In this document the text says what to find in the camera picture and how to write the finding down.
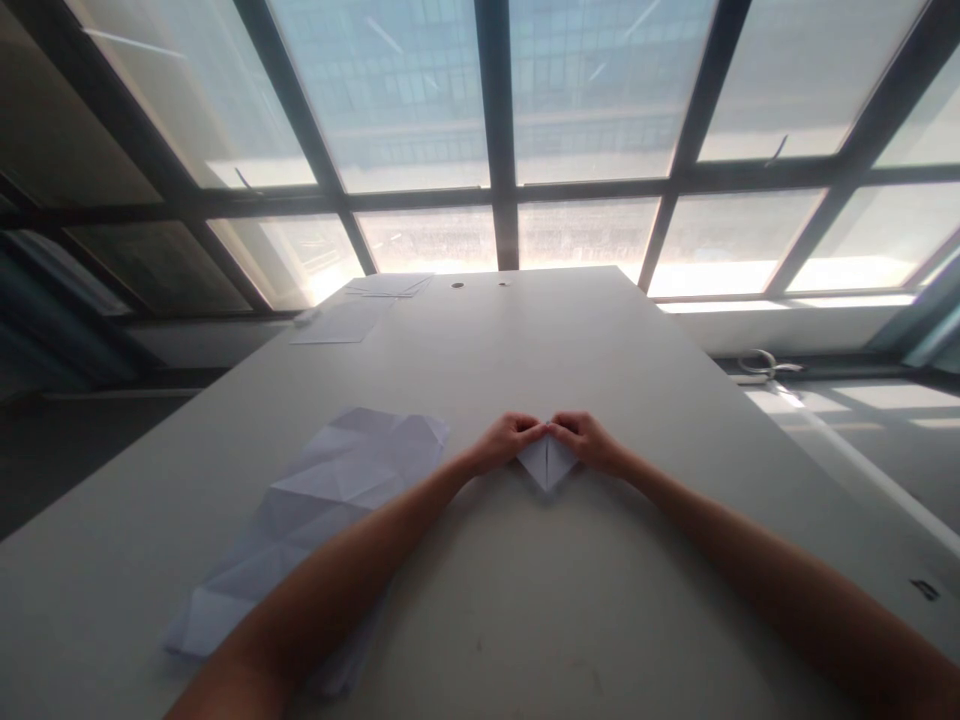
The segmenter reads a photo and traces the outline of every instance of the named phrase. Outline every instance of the white table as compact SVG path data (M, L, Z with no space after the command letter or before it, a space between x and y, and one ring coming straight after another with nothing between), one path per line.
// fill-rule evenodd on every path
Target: white table
M448 455L503 410L590 409L960 658L953 597L925 601L908 582L924 568L616 268L438 276L363 343L294 332L0 545L0 716L161 715L192 673L160 650L164 628L346 405L444 418ZM639 495L581 470L545 506L522 473L454 501L399 574L360 687L324 717L849 712Z

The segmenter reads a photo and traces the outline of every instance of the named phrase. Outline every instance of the window pane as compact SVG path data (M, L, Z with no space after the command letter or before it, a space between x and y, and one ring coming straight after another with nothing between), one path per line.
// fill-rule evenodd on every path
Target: window pane
M929 284L932 283L934 280L936 280L936 279L940 276L940 273L942 273L944 270L946 270L946 269L947 269L947 266L950 265L952 262L954 262L958 257L960 257L960 247L958 247L956 250L954 250L952 253L950 253L950 255L949 255L942 263L940 263L939 265L937 265L937 267L934 268L933 272L931 272L929 275L927 275L927 276L920 282L920 287L921 287L921 288L925 288L927 285L929 285Z
M52 240L29 230L7 233L7 237L101 315L126 315L130 312L123 301Z
M512 0L517 181L665 177L714 5Z
M250 310L178 222L76 227L70 234L154 312L172 315Z
M363 275L336 215L211 220L274 310L302 310Z
M198 185L314 183L232 0L67 4Z
M347 192L489 186L472 0L270 0Z
M0 168L40 205L159 202L160 197L0 3Z
M489 207L358 213L380 272L489 272L497 269Z
M940 70L878 166L960 162L960 49Z
M925 4L754 0L700 159L835 153Z
M520 206L520 269L617 265L633 282L657 198Z
M960 183L861 188L788 291L897 287L960 226Z
M822 196L791 190L681 197L650 296L762 292Z

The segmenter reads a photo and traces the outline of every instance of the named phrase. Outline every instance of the forearm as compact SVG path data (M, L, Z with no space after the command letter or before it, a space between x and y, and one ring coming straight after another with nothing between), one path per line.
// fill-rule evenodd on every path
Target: forearm
M473 477L465 456L314 551L237 626L171 713L202 717L208 698L245 678L271 709L335 650L376 603L443 509ZM272 713L251 712L251 716Z
M935 698L957 670L838 572L640 458L623 478L647 496L811 664L878 706Z

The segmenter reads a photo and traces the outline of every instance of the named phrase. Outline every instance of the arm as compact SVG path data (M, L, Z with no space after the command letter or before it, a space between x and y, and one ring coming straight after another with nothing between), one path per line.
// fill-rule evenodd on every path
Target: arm
M507 413L469 450L314 551L224 640L167 717L279 718L460 489L545 433L536 418Z
M960 670L832 568L637 457L589 413L549 432L653 502L808 662L878 714L960 716Z

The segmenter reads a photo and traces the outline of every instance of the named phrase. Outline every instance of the white paper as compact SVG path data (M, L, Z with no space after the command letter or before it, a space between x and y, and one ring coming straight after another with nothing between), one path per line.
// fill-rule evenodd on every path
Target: white paper
M577 456L552 435L528 445L517 455L534 482L546 494L552 494L557 484L577 464Z
M376 273L354 278L347 283L346 294L364 297L413 297L426 287L432 273Z
M324 427L267 490L229 552L167 630L171 652L208 657L311 552L429 475L449 428L424 415L353 408ZM384 600L318 668L308 686L349 692L373 641Z
M362 342L393 305L392 297L370 297L334 305L314 318L291 345Z

